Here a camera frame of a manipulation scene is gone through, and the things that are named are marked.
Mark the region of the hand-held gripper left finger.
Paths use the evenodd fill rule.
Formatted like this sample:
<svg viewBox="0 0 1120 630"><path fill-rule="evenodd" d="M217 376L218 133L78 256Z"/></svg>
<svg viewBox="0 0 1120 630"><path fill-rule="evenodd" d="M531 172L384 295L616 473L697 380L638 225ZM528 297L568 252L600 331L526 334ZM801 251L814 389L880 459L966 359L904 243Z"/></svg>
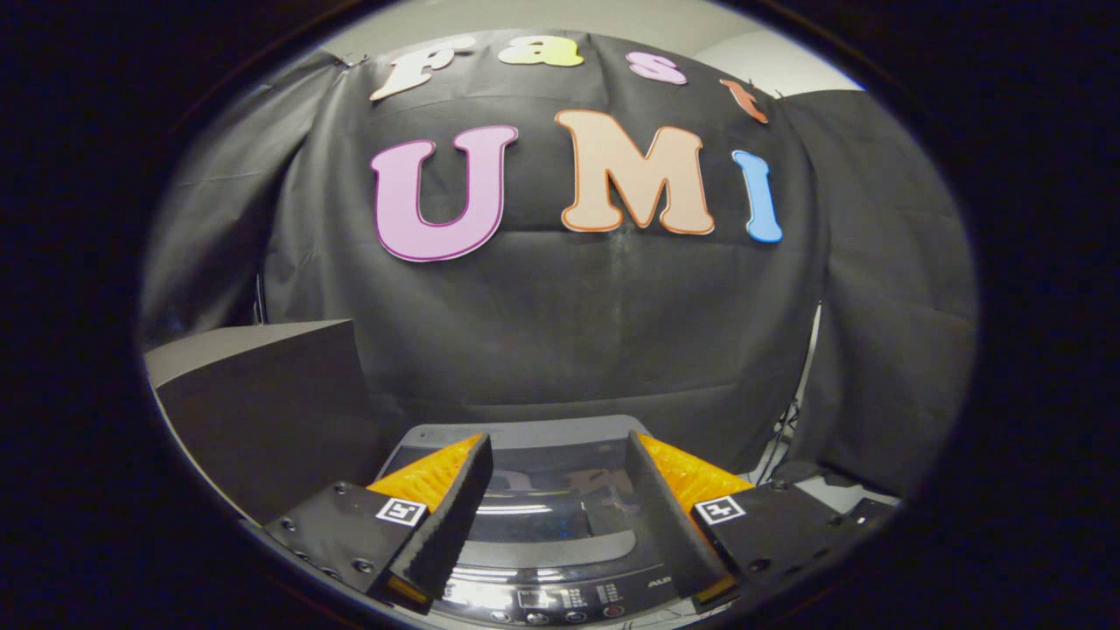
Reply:
<svg viewBox="0 0 1120 630"><path fill-rule="evenodd" d="M489 435L473 434L368 487L333 482L263 530L365 597L427 609L444 597L493 470Z"/></svg>

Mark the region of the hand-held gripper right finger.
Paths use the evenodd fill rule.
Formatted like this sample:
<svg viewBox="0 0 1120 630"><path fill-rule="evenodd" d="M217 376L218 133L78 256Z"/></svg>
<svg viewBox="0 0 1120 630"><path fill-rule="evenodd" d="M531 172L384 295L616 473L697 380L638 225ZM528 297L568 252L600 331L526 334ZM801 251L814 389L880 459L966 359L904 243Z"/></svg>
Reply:
<svg viewBox="0 0 1120 630"><path fill-rule="evenodd" d="M850 490L827 500L813 481L755 487L703 458L631 430L626 473L641 530L681 597L772 597L840 564L880 530L897 503Z"/></svg>

